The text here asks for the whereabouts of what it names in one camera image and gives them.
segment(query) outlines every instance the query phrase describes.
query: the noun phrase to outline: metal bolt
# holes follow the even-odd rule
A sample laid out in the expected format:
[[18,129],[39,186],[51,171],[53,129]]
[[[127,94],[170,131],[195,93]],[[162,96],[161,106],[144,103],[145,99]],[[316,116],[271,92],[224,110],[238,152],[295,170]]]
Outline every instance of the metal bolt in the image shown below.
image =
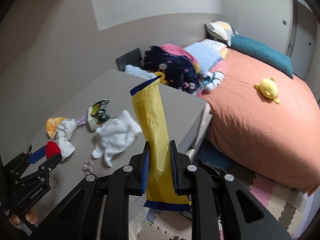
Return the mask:
[[188,171],[196,171],[197,170],[197,166],[194,166],[194,165],[189,165],[187,167]]
[[123,171],[125,171],[125,172],[130,172],[130,171],[132,171],[133,170],[133,168],[132,168],[132,166],[130,166],[130,165],[127,165],[127,166],[124,166],[123,167]]
[[96,177],[92,174],[85,177],[85,180],[88,182],[94,181],[95,179],[96,179]]
[[233,181],[233,180],[235,179],[235,177],[232,176],[231,174],[225,175],[224,178],[225,178],[227,181]]

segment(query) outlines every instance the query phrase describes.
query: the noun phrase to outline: orange blanket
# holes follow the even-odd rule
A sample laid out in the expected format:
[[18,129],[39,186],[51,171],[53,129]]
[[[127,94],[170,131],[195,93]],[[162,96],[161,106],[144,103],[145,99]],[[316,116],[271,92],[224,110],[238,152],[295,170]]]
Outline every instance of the orange blanket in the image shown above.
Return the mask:
[[[312,194],[320,183],[320,110],[309,87],[235,50],[225,60],[224,81],[202,96],[213,113],[210,141],[247,168]],[[279,105],[253,87],[270,77]]]

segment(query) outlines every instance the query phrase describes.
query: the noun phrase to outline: red heart-shaped toy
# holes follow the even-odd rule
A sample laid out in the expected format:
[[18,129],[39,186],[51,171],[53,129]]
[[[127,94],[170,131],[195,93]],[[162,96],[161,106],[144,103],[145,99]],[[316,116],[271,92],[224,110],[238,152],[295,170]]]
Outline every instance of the red heart-shaped toy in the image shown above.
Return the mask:
[[60,153],[61,154],[61,150],[58,147],[58,145],[53,142],[53,141],[49,141],[45,147],[45,157],[48,159],[50,159],[53,155],[55,155],[56,153]]

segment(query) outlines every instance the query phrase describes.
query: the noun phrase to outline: gray table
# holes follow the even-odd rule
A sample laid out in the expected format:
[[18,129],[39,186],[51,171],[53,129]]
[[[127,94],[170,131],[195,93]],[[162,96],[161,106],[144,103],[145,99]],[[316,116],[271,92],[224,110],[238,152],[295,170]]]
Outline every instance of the gray table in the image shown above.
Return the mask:
[[[145,81],[143,78],[110,70],[71,99],[53,117],[78,118],[86,115],[89,105],[102,99],[109,99],[108,115],[111,117],[118,116],[122,110],[127,110],[137,120],[129,91],[143,81]],[[169,139],[176,141],[178,150],[185,149],[188,144],[192,144],[194,139],[192,134],[197,131],[194,127],[198,126],[199,120],[201,120],[205,101],[164,85],[160,85],[160,93]],[[32,141],[33,150],[42,147],[47,141],[48,137],[45,127],[43,127]],[[50,185],[52,188],[36,205],[39,221],[42,221],[84,178],[85,174],[82,171],[82,166],[85,161],[91,160],[95,133],[90,131],[88,125],[85,125],[75,131],[70,142],[75,146],[75,152],[51,172]],[[112,168],[105,165],[103,158],[94,160],[94,173],[98,177],[112,174],[119,167],[127,165],[131,156],[141,153],[144,144],[145,138],[140,133],[135,142],[125,152],[113,158]],[[27,173],[35,171],[37,166],[31,165]]]

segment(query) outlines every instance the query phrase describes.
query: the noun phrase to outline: door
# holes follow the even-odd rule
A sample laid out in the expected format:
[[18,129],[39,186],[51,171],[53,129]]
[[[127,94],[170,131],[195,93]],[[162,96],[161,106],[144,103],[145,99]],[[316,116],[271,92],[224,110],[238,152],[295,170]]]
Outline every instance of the door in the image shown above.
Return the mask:
[[317,20],[314,14],[297,0],[293,0],[293,17],[287,55],[293,72],[305,79],[310,68],[316,43]]

